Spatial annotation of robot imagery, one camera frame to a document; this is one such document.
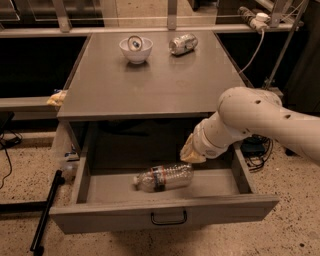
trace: terrazzo floor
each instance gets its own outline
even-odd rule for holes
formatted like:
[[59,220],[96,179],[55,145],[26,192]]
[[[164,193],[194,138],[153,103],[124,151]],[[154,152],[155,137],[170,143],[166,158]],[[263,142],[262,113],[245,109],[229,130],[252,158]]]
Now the terrazzo floor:
[[[0,190],[1,203],[43,201],[61,166],[52,147],[54,130],[18,130],[20,145],[8,150],[13,172]],[[0,151],[0,175],[8,170]],[[65,185],[54,205],[64,205],[75,171],[63,171]],[[279,144],[261,172],[252,177],[261,194],[277,194],[279,204],[261,222],[162,230],[65,235],[49,219],[42,245],[44,255],[320,255],[320,167],[288,157]],[[33,255],[29,251],[39,214],[0,216],[0,255]]]

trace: cabinet top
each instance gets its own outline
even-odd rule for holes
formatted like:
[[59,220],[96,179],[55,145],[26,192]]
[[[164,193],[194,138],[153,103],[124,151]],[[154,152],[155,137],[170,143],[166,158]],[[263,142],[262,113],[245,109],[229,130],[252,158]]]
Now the cabinet top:
[[216,111],[220,94],[244,83],[213,32],[192,33],[197,47],[178,57],[170,54],[169,42],[186,32],[139,33],[153,41],[143,64],[130,63],[119,48],[132,34],[93,34],[58,119],[186,117]]

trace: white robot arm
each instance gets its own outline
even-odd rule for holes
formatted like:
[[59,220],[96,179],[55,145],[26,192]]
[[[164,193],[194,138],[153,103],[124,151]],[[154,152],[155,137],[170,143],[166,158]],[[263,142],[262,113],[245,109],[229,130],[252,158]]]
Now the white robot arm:
[[320,165],[320,118],[282,107],[270,91],[246,87],[231,88],[220,96],[217,112],[195,127],[180,158],[205,162],[252,134],[274,139]]

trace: desk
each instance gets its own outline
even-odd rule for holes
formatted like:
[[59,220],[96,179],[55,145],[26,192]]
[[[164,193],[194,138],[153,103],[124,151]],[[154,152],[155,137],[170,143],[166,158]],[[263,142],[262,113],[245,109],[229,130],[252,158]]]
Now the desk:
[[[168,44],[181,33],[141,33],[154,42],[141,65],[128,63],[118,47],[129,34],[91,36],[58,113],[62,123],[89,123],[70,204],[50,210],[63,232],[257,221],[278,202],[255,191],[239,143],[195,166],[188,187],[145,193],[132,185],[145,168],[179,161],[198,119],[217,110],[223,91],[244,85],[215,35],[194,34],[196,50],[175,57]],[[114,119],[135,124],[106,129]]]
[[217,109],[222,92],[244,86],[211,31],[194,32],[199,44],[183,56],[169,52],[169,41],[183,32],[141,33],[154,45],[147,61],[131,64],[119,43],[128,33],[91,36],[58,118],[94,121],[194,116]]

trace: white bowl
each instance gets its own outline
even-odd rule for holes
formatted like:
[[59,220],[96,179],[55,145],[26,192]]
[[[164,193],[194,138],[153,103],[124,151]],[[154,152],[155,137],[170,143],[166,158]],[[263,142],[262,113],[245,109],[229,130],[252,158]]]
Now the white bowl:
[[141,64],[143,63],[150,55],[153,42],[146,38],[140,37],[142,40],[142,48],[140,51],[131,51],[128,47],[128,38],[123,39],[119,47],[123,53],[123,55],[133,64]]

